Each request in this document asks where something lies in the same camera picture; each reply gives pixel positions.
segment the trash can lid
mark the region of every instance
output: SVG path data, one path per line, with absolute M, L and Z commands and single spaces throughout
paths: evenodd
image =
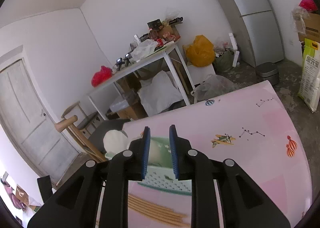
M 255 68 L 256 74 L 261 77 L 269 77 L 279 73 L 278 66 L 272 62 L 266 62 Z

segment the wooden chopsticks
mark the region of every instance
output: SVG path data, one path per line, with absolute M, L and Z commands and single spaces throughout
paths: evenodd
M 183 218 L 187 217 L 187 215 L 175 213 L 170 208 L 148 202 L 131 194 L 128 196 L 128 207 L 163 224 L 168 224 L 175 227 L 190 226 L 190 224 L 183 223 L 182 220 Z

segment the blue striped hot air balloon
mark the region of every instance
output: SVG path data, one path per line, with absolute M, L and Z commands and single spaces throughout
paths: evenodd
M 211 105 L 213 105 L 214 104 L 214 100 L 206 100 L 205 101 L 205 105 L 206 106 L 211 106 Z

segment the white wooden door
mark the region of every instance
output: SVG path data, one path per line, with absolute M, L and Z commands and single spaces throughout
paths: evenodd
M 18 152 L 38 174 L 57 183 L 78 155 L 39 102 L 22 60 L 0 72 L 1 123 Z

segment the green and white bag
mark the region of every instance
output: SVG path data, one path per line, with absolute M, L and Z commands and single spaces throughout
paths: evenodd
M 299 89 L 299 97 L 315 112 L 320 97 L 320 44 L 310 39 L 305 39 L 303 52 L 303 71 Z

